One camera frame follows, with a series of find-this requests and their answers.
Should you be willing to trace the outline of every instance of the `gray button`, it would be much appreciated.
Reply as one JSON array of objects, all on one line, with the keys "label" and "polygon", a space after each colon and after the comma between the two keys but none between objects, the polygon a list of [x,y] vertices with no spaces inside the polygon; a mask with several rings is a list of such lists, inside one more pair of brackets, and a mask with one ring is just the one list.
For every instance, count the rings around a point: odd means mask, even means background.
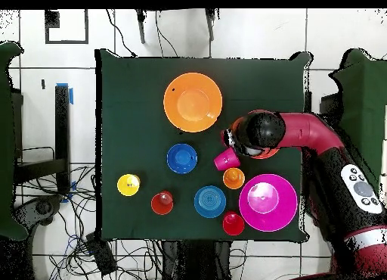
[{"label": "gray button", "polygon": [[363,198],[363,199],[361,199],[361,203],[365,204],[367,206],[368,204],[370,204],[370,201],[366,198]]},{"label": "gray button", "polygon": [[362,197],[372,197],[373,195],[372,187],[368,183],[362,181],[355,183],[354,191]]}]

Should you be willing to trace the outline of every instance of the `yellow cup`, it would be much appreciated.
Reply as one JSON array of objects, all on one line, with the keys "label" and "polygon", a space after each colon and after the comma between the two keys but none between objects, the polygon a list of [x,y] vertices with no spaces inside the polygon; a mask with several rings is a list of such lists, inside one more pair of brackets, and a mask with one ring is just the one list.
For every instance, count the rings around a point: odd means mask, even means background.
[{"label": "yellow cup", "polygon": [[135,174],[125,174],[119,178],[117,188],[120,194],[130,197],[136,194],[140,188],[140,178]]}]

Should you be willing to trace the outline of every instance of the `magenta bowl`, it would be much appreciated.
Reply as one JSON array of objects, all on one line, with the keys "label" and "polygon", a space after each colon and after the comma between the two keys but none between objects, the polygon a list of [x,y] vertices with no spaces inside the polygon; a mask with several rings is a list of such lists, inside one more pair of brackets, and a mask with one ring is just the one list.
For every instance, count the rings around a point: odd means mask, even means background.
[{"label": "magenta bowl", "polygon": [[249,226],[259,231],[274,232],[286,227],[297,207],[296,190],[276,174],[255,176],[240,192],[240,214]]}]

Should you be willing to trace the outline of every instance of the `table leg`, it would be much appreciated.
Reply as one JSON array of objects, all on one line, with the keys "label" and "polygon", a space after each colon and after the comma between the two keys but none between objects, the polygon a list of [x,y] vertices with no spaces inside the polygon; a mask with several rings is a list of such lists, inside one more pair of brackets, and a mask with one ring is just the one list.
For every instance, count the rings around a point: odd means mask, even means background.
[{"label": "table leg", "polygon": [[212,21],[215,19],[215,9],[206,8],[207,26],[209,27],[209,39],[214,40],[214,32],[212,31]]},{"label": "table leg", "polygon": [[138,20],[138,29],[140,30],[140,39],[141,43],[145,44],[145,35],[144,35],[144,11],[141,9],[136,9],[137,12],[137,20]]}]

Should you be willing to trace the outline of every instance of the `dark green tablecloth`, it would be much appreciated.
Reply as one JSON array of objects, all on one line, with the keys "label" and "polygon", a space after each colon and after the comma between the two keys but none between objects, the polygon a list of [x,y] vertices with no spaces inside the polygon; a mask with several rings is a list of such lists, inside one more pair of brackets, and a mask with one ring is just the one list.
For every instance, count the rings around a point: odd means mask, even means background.
[{"label": "dark green tablecloth", "polygon": [[[302,111],[303,71],[310,61],[308,53],[298,54],[291,61],[117,58],[106,50],[97,51],[96,57],[101,58],[102,64],[97,71],[102,70],[103,238],[306,240],[299,230],[299,212],[278,232],[259,232],[246,225],[241,235],[226,235],[221,226],[223,214],[214,219],[201,217],[194,209],[194,195],[204,185],[218,186],[227,198],[225,212],[239,212],[240,189],[227,189],[222,182],[223,173],[213,163],[214,157],[225,149],[220,131],[255,109]],[[221,115],[204,132],[176,129],[163,110],[166,87],[176,76],[187,72],[211,77],[222,93]],[[188,143],[198,153],[198,164],[187,175],[172,172],[166,164],[166,153],[176,143]],[[262,173],[276,173],[292,183],[299,198],[298,150],[282,149],[266,160],[241,158],[241,163],[246,180]],[[132,197],[117,191],[117,180],[126,173],[141,179],[140,190]],[[171,213],[159,216],[151,210],[150,200],[164,189],[173,194],[175,205]]]},{"label": "dark green tablecloth", "polygon": [[350,138],[347,149],[378,193],[385,135],[387,61],[366,55],[359,48],[348,50],[331,77],[336,79],[342,95],[344,113],[339,126]]}]

